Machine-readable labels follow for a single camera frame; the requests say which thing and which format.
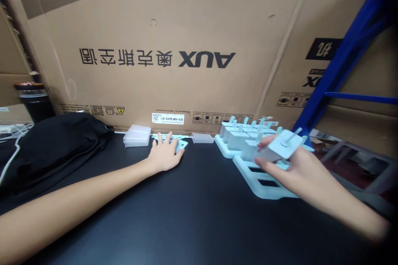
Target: blue metal shelf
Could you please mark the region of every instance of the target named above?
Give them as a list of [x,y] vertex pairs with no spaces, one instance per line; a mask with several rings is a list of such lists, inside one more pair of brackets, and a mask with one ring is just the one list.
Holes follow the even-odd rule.
[[[302,135],[309,135],[324,114],[331,98],[372,101],[383,104],[398,104],[397,98],[347,94],[338,92],[347,76],[366,52],[373,39],[391,26],[387,16],[380,17],[381,0],[366,0],[353,21],[334,58],[325,70],[293,131],[301,127]],[[311,145],[310,138],[306,145]]]

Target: black table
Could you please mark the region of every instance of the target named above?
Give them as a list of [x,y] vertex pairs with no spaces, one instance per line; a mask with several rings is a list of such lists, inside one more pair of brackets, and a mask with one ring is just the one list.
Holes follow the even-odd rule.
[[[134,164],[149,147],[105,151],[49,191]],[[111,201],[28,264],[353,264],[368,245],[301,199],[255,196],[217,145],[190,139],[180,164]],[[0,202],[1,213],[14,207]]]

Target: human arm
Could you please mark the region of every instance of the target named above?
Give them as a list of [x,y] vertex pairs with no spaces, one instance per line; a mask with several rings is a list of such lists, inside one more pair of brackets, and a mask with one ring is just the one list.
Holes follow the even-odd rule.
[[[275,137],[262,139],[260,149]],[[257,158],[256,163],[301,199],[368,239],[379,242],[386,235],[388,221],[349,193],[316,156],[305,149],[299,147],[293,153],[286,171],[261,158]]]
[[66,186],[0,216],[0,264],[19,264],[93,215],[102,206],[161,171],[175,167],[178,140],[153,141],[147,159],[124,169]]

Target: black bag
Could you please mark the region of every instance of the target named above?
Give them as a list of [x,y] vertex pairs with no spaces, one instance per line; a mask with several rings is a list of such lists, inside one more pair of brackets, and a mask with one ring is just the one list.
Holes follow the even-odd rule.
[[5,174],[2,193],[20,200],[37,196],[103,150],[113,134],[112,126],[88,113],[68,113],[35,124],[19,140],[21,149]]

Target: cardboard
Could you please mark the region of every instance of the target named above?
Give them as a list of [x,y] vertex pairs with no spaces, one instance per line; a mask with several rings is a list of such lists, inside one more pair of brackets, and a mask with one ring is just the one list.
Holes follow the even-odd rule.
[[291,128],[364,1],[9,0],[59,113],[206,133],[231,115]]
[[10,125],[16,123],[32,123],[33,120],[29,115],[24,104],[15,104],[0,109],[0,125]]
[[0,75],[0,107],[20,104],[14,84],[31,81],[30,75]]
[[340,139],[398,158],[396,144],[398,119],[339,106],[328,106],[316,129]]
[[25,75],[29,72],[21,43],[6,11],[0,8],[0,74]]
[[[341,92],[398,97],[393,29],[380,34],[348,76]],[[334,99],[316,128],[340,139],[397,158],[398,106]]]

